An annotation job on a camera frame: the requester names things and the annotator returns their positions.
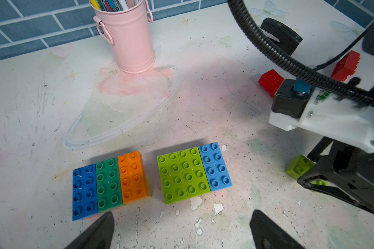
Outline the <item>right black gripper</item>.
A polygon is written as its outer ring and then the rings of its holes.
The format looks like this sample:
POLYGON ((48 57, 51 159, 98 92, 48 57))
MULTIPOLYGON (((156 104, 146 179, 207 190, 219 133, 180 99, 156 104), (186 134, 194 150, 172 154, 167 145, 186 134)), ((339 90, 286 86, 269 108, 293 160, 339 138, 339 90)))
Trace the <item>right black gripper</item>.
POLYGON ((315 166, 299 185, 374 214, 374 153, 323 137, 308 158, 315 166))

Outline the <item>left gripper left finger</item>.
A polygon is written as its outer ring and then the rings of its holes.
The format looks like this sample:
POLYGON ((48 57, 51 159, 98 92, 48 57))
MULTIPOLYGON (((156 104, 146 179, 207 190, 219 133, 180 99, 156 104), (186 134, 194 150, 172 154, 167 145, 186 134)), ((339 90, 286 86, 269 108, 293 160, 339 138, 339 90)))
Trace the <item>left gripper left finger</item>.
POLYGON ((114 227, 112 212, 106 212, 65 248, 109 249, 114 235, 114 227))

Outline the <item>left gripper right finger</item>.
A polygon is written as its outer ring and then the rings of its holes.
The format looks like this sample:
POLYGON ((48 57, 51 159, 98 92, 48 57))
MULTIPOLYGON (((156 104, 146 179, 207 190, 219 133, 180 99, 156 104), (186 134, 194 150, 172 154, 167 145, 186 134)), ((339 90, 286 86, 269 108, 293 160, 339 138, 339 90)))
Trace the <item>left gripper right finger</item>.
POLYGON ((304 249, 261 210, 254 210, 249 226, 257 249, 304 249))

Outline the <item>dark green lego brick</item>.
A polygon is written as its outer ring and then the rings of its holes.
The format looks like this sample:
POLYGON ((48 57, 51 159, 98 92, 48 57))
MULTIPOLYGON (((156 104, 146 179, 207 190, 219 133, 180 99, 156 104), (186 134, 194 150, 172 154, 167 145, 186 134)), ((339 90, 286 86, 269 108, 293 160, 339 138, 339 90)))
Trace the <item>dark green lego brick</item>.
POLYGON ((98 212, 123 205, 117 157, 96 164, 96 181, 98 212))

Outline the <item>lime lego brick top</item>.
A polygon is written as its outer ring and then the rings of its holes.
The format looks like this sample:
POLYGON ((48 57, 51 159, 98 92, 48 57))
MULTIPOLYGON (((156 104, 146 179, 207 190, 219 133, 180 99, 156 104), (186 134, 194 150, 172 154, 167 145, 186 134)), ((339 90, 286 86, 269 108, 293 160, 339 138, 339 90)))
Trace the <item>lime lego brick top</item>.
POLYGON ((304 155, 294 157, 285 172, 297 180, 315 166, 315 163, 304 155))

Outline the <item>lime lego brick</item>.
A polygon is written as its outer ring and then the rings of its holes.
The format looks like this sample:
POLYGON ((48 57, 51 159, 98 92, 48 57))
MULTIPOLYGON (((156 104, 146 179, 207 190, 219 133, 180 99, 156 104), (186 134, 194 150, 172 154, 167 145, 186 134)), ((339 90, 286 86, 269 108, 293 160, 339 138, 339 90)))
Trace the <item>lime lego brick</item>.
POLYGON ((164 202, 166 205, 188 198, 177 152, 157 157, 164 202))
POLYGON ((315 166, 315 163, 304 155, 294 157, 285 172, 297 180, 315 166))
POLYGON ((183 179, 189 198, 210 192, 210 186, 202 163, 198 147, 178 152, 183 179))

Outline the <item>orange lego brick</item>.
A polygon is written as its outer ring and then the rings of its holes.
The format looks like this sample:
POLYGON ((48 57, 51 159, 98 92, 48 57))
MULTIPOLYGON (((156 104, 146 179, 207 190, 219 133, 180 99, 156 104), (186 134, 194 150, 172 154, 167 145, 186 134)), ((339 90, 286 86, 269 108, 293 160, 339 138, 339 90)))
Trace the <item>orange lego brick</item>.
POLYGON ((151 197, 141 153, 134 151, 117 159, 123 204, 151 197))

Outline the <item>blue lego brick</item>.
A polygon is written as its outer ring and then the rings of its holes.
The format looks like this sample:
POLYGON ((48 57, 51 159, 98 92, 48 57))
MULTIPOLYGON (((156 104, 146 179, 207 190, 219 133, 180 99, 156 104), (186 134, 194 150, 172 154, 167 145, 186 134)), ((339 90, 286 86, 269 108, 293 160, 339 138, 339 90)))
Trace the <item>blue lego brick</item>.
POLYGON ((232 186, 220 146, 217 142, 198 147, 211 192, 232 186))
POLYGON ((72 173, 72 220, 77 221, 98 213, 96 165, 74 169, 72 173))

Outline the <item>red lego brick bottom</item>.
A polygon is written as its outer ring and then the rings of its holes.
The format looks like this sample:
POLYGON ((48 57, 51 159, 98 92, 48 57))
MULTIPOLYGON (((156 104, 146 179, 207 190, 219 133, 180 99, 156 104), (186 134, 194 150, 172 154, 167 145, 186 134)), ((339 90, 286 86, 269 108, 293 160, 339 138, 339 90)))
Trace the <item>red lego brick bottom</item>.
POLYGON ((347 78, 355 73, 360 61, 360 54, 350 51, 335 66, 331 78, 340 82, 344 82, 347 78))

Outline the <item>red lego brick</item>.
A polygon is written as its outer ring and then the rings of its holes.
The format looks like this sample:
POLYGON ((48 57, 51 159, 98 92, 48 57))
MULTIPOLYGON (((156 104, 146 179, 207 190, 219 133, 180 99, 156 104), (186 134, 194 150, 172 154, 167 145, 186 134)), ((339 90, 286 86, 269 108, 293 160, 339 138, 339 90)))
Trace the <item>red lego brick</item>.
POLYGON ((355 73, 360 61, 360 54, 350 51, 335 66, 331 78, 340 82, 344 82, 347 78, 355 73))
POLYGON ((285 79, 275 70, 264 73, 259 79, 259 85, 271 96, 274 97, 280 85, 285 79))

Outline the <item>red lego brick top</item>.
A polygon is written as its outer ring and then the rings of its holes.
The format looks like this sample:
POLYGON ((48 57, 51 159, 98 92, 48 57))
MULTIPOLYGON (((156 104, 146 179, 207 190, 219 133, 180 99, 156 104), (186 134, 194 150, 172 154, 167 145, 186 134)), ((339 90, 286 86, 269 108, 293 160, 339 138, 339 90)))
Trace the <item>red lego brick top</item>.
POLYGON ((271 96, 274 97, 280 85, 285 79, 275 70, 264 73, 259 79, 259 85, 271 96))

